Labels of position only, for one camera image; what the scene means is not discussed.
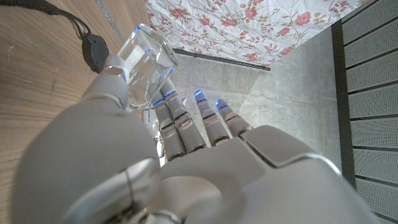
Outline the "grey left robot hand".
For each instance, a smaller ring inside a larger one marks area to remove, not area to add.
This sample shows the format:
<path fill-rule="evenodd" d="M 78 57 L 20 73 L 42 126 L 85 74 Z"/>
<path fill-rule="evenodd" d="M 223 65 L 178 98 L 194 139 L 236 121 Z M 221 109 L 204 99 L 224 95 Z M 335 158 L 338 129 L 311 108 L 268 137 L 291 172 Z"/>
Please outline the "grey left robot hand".
<path fill-rule="evenodd" d="M 11 223 L 376 223 L 327 158 L 272 126 L 164 165 L 127 85 L 98 75 L 29 144 Z"/>

